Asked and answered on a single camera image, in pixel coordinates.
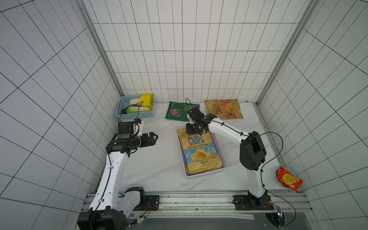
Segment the white table surface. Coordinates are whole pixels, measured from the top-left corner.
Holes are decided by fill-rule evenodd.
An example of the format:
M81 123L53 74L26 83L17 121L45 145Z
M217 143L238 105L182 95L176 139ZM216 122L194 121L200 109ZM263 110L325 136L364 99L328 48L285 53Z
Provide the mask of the white table surface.
M129 187L143 186L145 191L190 191L190 190L248 190L246 168L239 161L239 149L228 140L216 135L229 168L225 171L206 176L187 179L183 168L176 128L185 126L185 121L165 119L169 104L155 104L155 117L144 119L143 133L154 132L158 135L156 145L139 148L130 155L123 172L120 191ZM246 132L264 133L252 103L240 103L243 119L224 120L226 123ZM204 103L200 110L206 114ZM261 136L267 155L266 162L275 154L266 135ZM285 189L276 179L276 170L280 167L277 159L268 163L262 173L267 189Z

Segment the orange chip bag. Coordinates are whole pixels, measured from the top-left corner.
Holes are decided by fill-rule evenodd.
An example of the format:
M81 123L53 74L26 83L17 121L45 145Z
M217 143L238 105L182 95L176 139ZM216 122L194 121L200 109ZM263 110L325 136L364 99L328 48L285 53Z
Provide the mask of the orange chip bag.
M276 173L276 177L279 180L280 184L287 188L291 188L294 191L297 191L302 185L303 181L294 176L291 172L287 171L283 167L280 167Z

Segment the wire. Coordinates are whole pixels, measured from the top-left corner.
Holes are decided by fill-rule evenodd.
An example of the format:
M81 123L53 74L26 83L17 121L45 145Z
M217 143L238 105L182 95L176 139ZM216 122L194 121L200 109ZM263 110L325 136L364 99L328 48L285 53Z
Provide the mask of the wire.
M277 136L279 136L279 137L281 138L282 145L281 145L281 150L279 151L279 153L278 153L274 158L272 158L271 160L267 161L265 164L263 164L263 165L262 165L262 167L261 167L261 183L262 183L262 187L263 187L263 189L264 189L266 192L269 192L269 193L271 193L272 195L274 195L274 196L276 196L276 197L279 197L279 198L283 199L283 200L284 200L284 201L286 201L289 205L291 205L291 206L292 206L292 208L294 209L294 212L295 212L294 218L293 218L293 219L292 219L288 224L283 225L283 227L285 227L285 226L288 226L289 224L291 224L291 223L295 220L295 217L297 216L297 211L295 210L294 206L293 206L290 202L288 202L288 201L287 201L287 200L285 200L284 198L282 198L282 197L280 197L280 196L278 196L278 195L276 195L276 194L273 194L272 192L268 191L268 190L266 189L265 185L263 184L263 181L262 181L262 172L263 172L263 167L264 167L266 164L268 164L270 161L272 161L273 159L275 159L278 155L280 155L280 153L281 153L282 149L284 148L284 140L282 139L282 137L281 137L278 133L275 133L275 132L265 132L265 133L262 133L262 134L260 134L260 135L251 135L251 137L258 137L258 136L265 135L265 134L267 134L267 133L274 133L274 134L276 134Z
M107 155L109 157L109 162L110 162L110 166L111 166L111 159L110 159L110 154ZM109 179L110 179L110 174L111 174L111 168L110 168L110 171L109 171L109 176L107 178L107 182L106 182L106 186L105 186L105 189L103 190L103 193L102 193L102 196L101 196L101 200L103 198L103 195L105 195L105 191L106 191L106 188L107 188L107 184L109 183ZM95 212L93 213L93 217L91 217L91 219L89 220L89 227L91 228L91 230L93 230L93 222L95 222L95 217L96 217L96 211L98 209L98 207L100 206L101 202L98 203L96 209L95 209Z
M185 103L187 104L188 109L193 108L193 104L190 102L190 100L189 100L188 98L185 98Z

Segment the black cable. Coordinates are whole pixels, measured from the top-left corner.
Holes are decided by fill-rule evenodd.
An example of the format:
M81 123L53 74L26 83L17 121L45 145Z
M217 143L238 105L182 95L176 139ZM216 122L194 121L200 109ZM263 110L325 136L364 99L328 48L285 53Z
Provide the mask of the black cable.
M297 216L297 211L295 210L294 206L293 206L290 202L288 202L288 201L287 201L287 200L285 200L284 198L282 198L282 197L280 197L280 196L278 196L278 195L276 195L276 194L273 194L272 192L268 191L268 190L265 188L265 185L263 184L263 181L262 181L262 172L263 172L263 167L264 167L266 164L268 164L268 162L272 161L272 160L273 160L273 159L275 159L278 155L280 155L280 153L281 153L282 149L284 148L284 140L282 139L282 137L281 137L279 134L277 134L277 133L275 133L275 132L265 132L265 133L262 133L262 134L260 134L260 135L254 135L254 136L253 136L253 135L251 135L251 137L258 137L258 136L265 135L265 134L267 134L267 133L274 133L274 134L276 134L277 136L279 136L279 137L281 138L281 142L282 142L282 144L281 144L281 150L279 151L279 153L278 153L274 158L272 158L271 160L267 161L265 164L263 164L263 165L262 165L262 167L261 167L261 183L262 183L262 187L263 187L263 189L264 189L266 192L269 192L269 193L271 193L272 195L274 195L274 196L276 196L276 197L279 197L279 198L283 199L283 200L284 200L284 201L286 201L289 205L291 205L291 206L292 206L292 208L294 209L294 212L295 212L294 218L293 218L293 219L292 219L288 224L283 225L283 227L285 227L285 226L288 226L289 224L291 224L291 223L295 220L295 217Z
M111 166L111 159L110 159L110 154L107 155L109 157L109 162L110 162L110 166ZM102 196L101 196L101 200L103 198L103 195L105 195L105 191L106 191L106 188L107 188L107 184L109 183L109 179L110 179L110 174L111 174L111 168L110 168L110 171L109 171L109 176L107 178L107 182L106 182L106 186L105 186L105 189L103 190L103 193L102 193ZM96 211L98 209L98 207L100 206L101 202L98 203L96 209L95 209L95 212L93 213L93 217L91 217L91 219L89 220L89 227L91 228L91 230L93 230L93 222L95 221L95 217L96 217Z

